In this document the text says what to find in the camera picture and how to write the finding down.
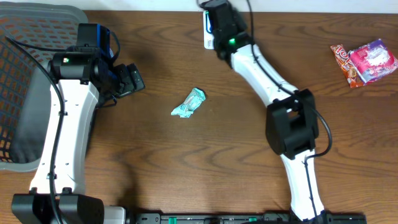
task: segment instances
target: orange wrapper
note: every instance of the orange wrapper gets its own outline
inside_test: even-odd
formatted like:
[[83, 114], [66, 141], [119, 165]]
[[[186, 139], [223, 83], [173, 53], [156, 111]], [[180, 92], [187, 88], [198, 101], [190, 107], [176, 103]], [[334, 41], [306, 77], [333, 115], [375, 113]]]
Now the orange wrapper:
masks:
[[356, 88], [364, 86], [362, 79], [358, 75], [358, 70], [354, 66], [347, 52], [343, 48], [343, 44], [330, 46], [331, 50], [335, 54], [336, 61], [342, 69], [344, 76], [346, 77], [349, 87]]

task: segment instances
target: wood grain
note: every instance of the wood grain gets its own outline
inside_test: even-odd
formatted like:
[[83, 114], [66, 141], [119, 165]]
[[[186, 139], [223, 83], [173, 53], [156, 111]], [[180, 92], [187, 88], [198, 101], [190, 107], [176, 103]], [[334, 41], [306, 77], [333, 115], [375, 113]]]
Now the wood grain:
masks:
[[[87, 195], [165, 213], [289, 209], [285, 169], [265, 139], [266, 109], [203, 48], [200, 13], [86, 14], [115, 31], [117, 62], [136, 63], [147, 87], [98, 111]], [[332, 151], [315, 162], [325, 207], [363, 212], [368, 223], [396, 223], [398, 76], [352, 90], [329, 46], [353, 49], [382, 38], [398, 55], [398, 15], [255, 13], [255, 23], [266, 58], [287, 81], [311, 89], [333, 131]], [[171, 116], [193, 87], [208, 99], [189, 119]], [[321, 129], [318, 151], [326, 140]], [[16, 222], [12, 195], [27, 192], [33, 176], [0, 172], [2, 223]]]

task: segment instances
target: red snack package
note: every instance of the red snack package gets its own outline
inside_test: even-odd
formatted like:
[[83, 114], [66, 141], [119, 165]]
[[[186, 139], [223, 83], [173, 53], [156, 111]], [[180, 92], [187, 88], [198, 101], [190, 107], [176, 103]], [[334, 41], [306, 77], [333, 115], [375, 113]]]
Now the red snack package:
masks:
[[376, 81], [398, 68], [398, 60], [381, 39], [351, 50], [348, 54], [365, 83]]
[[344, 76], [348, 81], [349, 87], [356, 88], [364, 86], [363, 81], [359, 77], [359, 72], [343, 48], [343, 44], [332, 45], [330, 48], [335, 54], [336, 61], [342, 69]]

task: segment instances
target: teal candy wrapper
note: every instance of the teal candy wrapper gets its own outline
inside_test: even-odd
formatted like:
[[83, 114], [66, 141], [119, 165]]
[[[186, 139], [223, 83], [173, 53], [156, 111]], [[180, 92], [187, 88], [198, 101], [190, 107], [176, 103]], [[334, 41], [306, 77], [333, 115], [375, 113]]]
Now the teal candy wrapper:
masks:
[[206, 96], [203, 91], [193, 88], [187, 99], [172, 111], [172, 115], [180, 115], [180, 118], [189, 118], [205, 99]]

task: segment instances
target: white card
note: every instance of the white card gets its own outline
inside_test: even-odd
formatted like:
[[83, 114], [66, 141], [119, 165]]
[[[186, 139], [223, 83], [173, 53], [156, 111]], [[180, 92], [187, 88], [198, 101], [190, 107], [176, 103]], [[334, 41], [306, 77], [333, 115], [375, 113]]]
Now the white card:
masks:
[[209, 50], [214, 50], [214, 36], [211, 34], [211, 24], [209, 20], [209, 15], [207, 11], [203, 12], [203, 35], [205, 41], [205, 48]]

